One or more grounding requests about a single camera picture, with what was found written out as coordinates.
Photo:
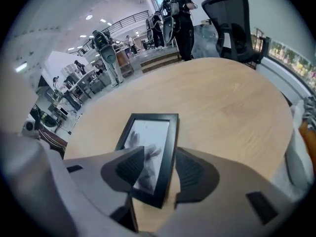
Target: round table top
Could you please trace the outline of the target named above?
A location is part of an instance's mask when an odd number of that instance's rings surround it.
[[[250,67],[202,58],[148,73],[105,95],[77,122],[65,158],[112,152],[132,113],[178,113],[177,146],[243,163],[266,179],[292,134],[279,90]],[[173,213],[180,182],[173,171],[162,209],[133,200],[140,231],[156,231]]]

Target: stairs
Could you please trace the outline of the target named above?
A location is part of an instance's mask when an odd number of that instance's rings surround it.
[[[147,73],[149,71],[180,62],[180,53],[178,51],[174,51],[169,54],[165,54],[154,59],[145,61],[141,63],[142,72]]]

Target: ceiling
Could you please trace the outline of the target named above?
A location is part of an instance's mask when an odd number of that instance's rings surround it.
[[[53,50],[65,52],[77,47],[102,30],[132,14],[148,10],[146,0],[30,0],[7,35],[2,55],[13,68],[27,62],[21,73],[30,86],[37,88],[44,63]]]

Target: black mesh chair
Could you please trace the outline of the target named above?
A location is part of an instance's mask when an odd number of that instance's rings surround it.
[[[248,0],[205,0],[202,8],[218,32],[216,50],[220,57],[260,64],[268,49],[268,38],[261,38],[261,52],[253,49]]]

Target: picture frame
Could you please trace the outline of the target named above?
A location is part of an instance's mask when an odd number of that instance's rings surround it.
[[[178,114],[132,113],[115,148],[145,147],[144,169],[131,196],[157,208],[162,208],[171,180],[178,117]]]

